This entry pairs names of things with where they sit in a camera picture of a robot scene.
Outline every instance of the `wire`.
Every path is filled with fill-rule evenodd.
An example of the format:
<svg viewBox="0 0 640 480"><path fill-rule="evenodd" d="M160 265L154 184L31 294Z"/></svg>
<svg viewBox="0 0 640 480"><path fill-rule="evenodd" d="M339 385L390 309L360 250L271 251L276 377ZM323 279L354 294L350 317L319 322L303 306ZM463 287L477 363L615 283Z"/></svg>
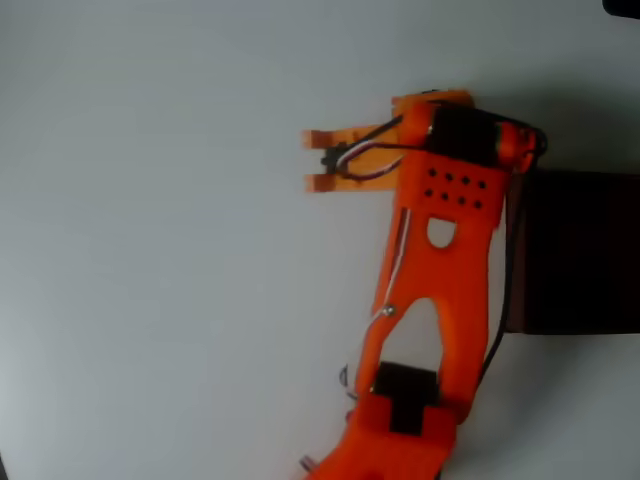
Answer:
<svg viewBox="0 0 640 480"><path fill-rule="evenodd" d="M500 323L498 324L498 331L496 332L496 336L493 339L493 343L491 344L491 348L489 349L489 353L484 359L482 364L482 370L480 372L480 379L478 380L478 384L482 382L484 376L493 361L500 344L502 343L502 339L504 338L504 334L507 331L507 322L509 320L509 313L511 309L511 293L512 293L512 281L513 281L513 267L515 263L515 255L516 255L516 246L518 240L518 232L520 231L520 223L522 222L522 217L525 209L525 198L528 194L528 190L531 184L531 179L535 174L536 167L538 164L538 159L540 155L546 152L546 137L542 134L541 138L544 139L544 143L541 143L540 147L533 153L534 158L531 163L531 167L527 173L524 174L522 189L520 191L520 196L518 198L518 203L516 204L516 210L513 217L513 224L511 226L511 232L507 235L506 240L506 248L505 248L505 278L504 278L504 298L502 301L502 312L500 314Z"/></svg>

